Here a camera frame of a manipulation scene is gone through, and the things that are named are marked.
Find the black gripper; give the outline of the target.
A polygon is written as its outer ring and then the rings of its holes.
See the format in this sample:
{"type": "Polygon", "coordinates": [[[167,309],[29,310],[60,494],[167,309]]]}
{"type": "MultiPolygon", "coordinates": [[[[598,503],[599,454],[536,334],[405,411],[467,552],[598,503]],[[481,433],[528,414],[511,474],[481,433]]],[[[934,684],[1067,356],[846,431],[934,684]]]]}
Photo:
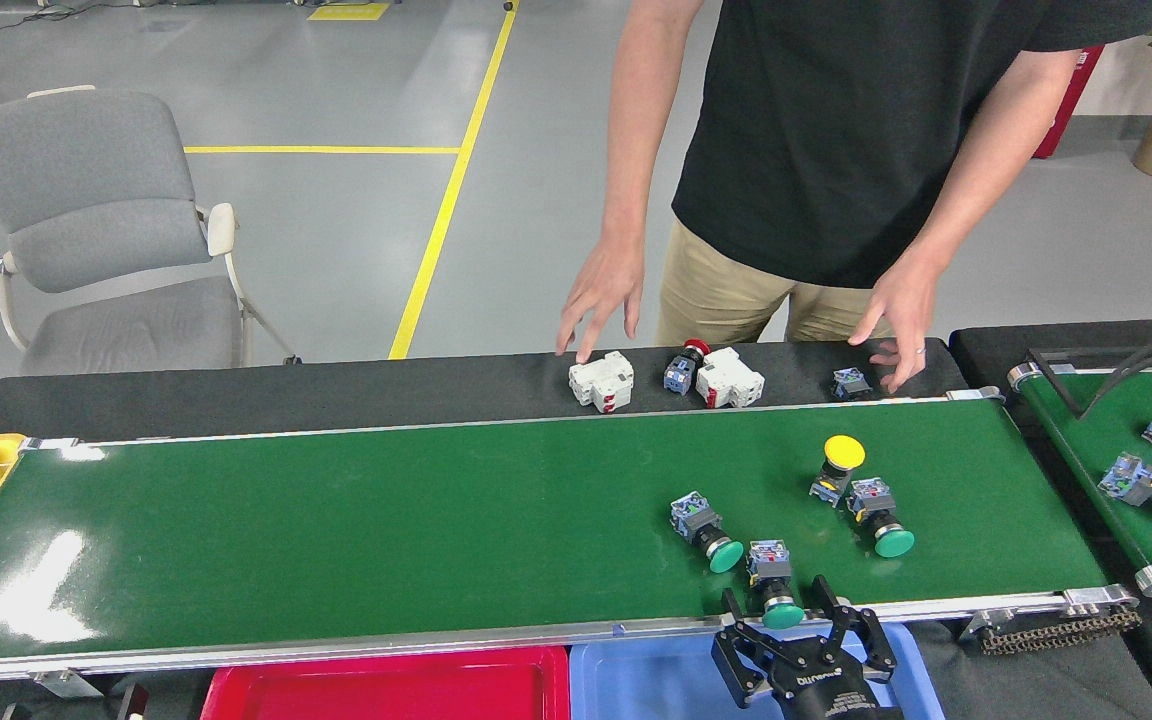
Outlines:
{"type": "Polygon", "coordinates": [[[814,598],[832,628],[826,639],[781,641],[745,623],[732,588],[723,588],[723,626],[712,657],[737,706],[770,696],[787,719],[902,719],[882,706],[869,680],[888,682],[896,669],[890,642],[873,611],[838,600],[824,575],[814,575],[814,598]],[[864,661],[841,650],[852,632],[867,652],[864,661]]]}

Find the person's left hand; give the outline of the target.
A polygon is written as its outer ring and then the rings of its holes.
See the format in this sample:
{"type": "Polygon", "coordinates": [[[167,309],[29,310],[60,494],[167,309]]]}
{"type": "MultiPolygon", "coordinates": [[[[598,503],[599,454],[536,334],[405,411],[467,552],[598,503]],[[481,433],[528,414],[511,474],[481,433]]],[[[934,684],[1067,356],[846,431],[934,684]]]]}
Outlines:
{"type": "Polygon", "coordinates": [[[876,365],[890,366],[882,388],[895,393],[925,369],[925,333],[931,328],[937,285],[946,265],[935,259],[902,258],[878,279],[867,309],[861,314],[847,342],[859,346],[876,336],[879,323],[890,324],[893,338],[870,357],[876,365]]]}

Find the person's right hand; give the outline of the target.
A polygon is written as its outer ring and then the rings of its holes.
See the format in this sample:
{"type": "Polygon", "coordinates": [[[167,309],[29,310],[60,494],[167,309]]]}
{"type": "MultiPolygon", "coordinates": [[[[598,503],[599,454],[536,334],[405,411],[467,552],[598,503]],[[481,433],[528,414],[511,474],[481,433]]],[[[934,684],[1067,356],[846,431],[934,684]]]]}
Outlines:
{"type": "Polygon", "coordinates": [[[623,311],[626,336],[635,340],[641,323],[644,258],[643,232],[604,234],[594,243],[559,314],[554,355],[566,354],[577,342],[576,361],[586,363],[616,309],[623,311]]]}

